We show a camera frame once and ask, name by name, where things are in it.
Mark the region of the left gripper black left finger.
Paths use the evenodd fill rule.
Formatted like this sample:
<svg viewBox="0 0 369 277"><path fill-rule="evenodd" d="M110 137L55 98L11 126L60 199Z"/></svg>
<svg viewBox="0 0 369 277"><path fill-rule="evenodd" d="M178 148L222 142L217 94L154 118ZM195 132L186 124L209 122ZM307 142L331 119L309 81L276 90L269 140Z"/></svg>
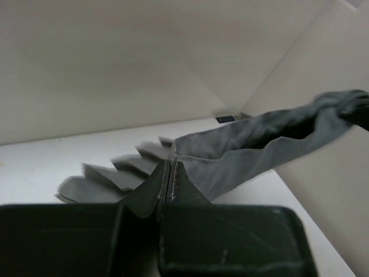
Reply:
<svg viewBox="0 0 369 277"><path fill-rule="evenodd" d="M2 276L159 276L158 206L170 164L121 201L1 207Z"/></svg>

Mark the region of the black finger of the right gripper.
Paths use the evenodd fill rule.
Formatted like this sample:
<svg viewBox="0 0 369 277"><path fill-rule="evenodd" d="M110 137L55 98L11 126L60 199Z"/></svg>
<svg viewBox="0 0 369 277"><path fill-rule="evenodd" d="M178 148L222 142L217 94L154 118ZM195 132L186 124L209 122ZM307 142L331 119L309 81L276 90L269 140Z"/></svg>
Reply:
<svg viewBox="0 0 369 277"><path fill-rule="evenodd" d="M342 119L365 130L368 130L369 127L368 114L368 99L355 99L340 111Z"/></svg>

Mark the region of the grey pleated skirt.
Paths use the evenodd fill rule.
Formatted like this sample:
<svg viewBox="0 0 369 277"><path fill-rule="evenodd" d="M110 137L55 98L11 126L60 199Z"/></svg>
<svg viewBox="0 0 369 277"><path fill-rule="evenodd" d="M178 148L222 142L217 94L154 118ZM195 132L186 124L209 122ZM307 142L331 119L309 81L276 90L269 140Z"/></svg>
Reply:
<svg viewBox="0 0 369 277"><path fill-rule="evenodd" d="M174 140L144 142L135 155L112 160L112 168L85 164L82 176L69 177L57 189L64 203L114 203L142 185L160 162L181 162L191 183L214 200L242 183L306 156L355 126L340 111L366 91L326 92L311 102L237 120L219 128Z"/></svg>

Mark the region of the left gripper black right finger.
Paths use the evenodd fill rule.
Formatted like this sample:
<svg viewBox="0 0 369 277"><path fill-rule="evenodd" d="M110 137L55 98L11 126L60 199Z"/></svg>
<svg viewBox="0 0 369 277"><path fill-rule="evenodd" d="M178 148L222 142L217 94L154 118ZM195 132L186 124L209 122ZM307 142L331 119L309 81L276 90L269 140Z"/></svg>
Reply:
<svg viewBox="0 0 369 277"><path fill-rule="evenodd" d="M159 207L161 276L317 276L297 214L273 205L212 204L171 165Z"/></svg>

